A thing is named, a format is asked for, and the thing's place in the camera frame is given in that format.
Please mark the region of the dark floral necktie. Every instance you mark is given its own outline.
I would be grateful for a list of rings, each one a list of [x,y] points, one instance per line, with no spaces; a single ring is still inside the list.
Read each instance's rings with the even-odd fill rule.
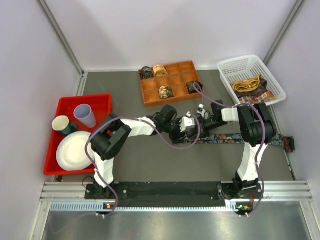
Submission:
[[[244,144],[245,141],[241,133],[227,134],[204,134],[201,133],[196,144]],[[268,145],[284,149],[287,153],[293,153],[296,150],[295,139],[292,136],[284,136],[277,133]]]

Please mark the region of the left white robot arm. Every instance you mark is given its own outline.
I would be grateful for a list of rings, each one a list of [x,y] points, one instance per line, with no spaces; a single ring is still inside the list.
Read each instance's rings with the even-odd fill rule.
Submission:
[[[153,115],[138,118],[119,117],[111,113],[91,133],[85,144],[85,154],[89,157],[89,150],[94,153],[94,157],[89,157],[95,170],[93,191],[105,199],[113,194],[114,160],[128,138],[166,133],[175,142],[186,135],[187,129],[195,126],[195,119],[190,112],[178,118],[177,110],[171,105],[165,105]]]

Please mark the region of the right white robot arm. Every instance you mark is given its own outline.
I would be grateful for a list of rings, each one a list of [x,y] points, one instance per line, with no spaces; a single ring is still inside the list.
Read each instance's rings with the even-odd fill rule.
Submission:
[[[258,183],[259,167],[264,151],[277,133],[277,127],[265,103],[255,105],[241,103],[233,107],[223,107],[223,102],[212,103],[212,112],[204,110],[201,104],[197,115],[204,136],[209,131],[222,127],[229,122],[237,122],[244,140],[244,151],[241,164],[235,173],[232,183],[218,185],[222,199],[247,198],[251,193],[262,189]]]

